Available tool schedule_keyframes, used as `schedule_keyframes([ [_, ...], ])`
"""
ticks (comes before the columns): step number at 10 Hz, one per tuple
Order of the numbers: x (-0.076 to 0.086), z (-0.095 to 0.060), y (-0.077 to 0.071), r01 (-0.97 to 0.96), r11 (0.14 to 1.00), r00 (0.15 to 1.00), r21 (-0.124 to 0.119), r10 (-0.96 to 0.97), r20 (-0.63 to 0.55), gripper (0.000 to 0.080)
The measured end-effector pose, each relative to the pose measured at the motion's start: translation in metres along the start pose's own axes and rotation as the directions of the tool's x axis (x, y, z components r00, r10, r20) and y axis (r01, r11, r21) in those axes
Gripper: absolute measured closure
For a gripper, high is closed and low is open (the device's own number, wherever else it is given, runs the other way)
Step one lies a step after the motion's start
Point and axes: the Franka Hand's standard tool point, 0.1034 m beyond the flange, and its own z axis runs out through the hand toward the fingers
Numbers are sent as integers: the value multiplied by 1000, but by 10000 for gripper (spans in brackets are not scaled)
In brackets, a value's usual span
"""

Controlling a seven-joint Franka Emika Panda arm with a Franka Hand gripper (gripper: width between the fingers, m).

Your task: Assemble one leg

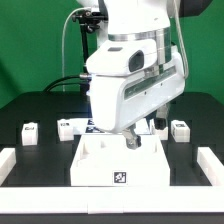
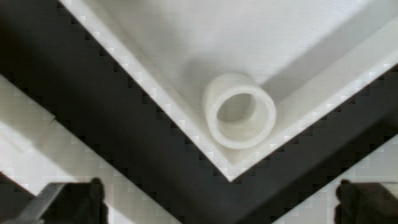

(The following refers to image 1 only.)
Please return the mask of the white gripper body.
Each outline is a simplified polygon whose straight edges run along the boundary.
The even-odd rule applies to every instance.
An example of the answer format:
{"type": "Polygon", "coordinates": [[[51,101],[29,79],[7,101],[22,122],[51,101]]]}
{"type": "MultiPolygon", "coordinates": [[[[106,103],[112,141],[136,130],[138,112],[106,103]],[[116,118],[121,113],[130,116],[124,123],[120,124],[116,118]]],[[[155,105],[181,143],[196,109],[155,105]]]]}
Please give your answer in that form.
{"type": "Polygon", "coordinates": [[[153,40],[105,41],[87,59],[92,76],[90,102],[95,125],[119,133],[180,95],[185,87],[178,49],[161,68],[153,40]]]}

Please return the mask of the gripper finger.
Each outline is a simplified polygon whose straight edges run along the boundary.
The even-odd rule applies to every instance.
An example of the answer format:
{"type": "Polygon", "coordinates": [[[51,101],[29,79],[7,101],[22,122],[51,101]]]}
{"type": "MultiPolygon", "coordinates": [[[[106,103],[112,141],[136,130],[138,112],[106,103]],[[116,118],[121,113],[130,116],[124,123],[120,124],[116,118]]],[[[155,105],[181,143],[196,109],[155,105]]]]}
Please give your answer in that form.
{"type": "Polygon", "coordinates": [[[137,135],[132,128],[123,130],[122,135],[125,137],[126,146],[129,149],[137,149],[141,146],[141,137],[137,135]]]}
{"type": "Polygon", "coordinates": [[[167,117],[169,113],[169,105],[164,104],[156,111],[155,127],[157,130],[164,130],[167,126],[167,117]]]}

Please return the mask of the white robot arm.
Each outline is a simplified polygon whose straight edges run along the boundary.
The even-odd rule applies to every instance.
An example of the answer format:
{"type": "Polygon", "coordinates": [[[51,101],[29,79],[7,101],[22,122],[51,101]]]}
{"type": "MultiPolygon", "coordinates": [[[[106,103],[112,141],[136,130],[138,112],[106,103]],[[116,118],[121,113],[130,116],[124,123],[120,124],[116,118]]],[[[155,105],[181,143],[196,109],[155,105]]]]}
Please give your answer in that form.
{"type": "Polygon", "coordinates": [[[93,121],[141,146],[135,123],[182,94],[189,69],[183,43],[171,42],[170,19],[200,15],[213,0],[77,0],[99,26],[88,57],[93,121]]]}

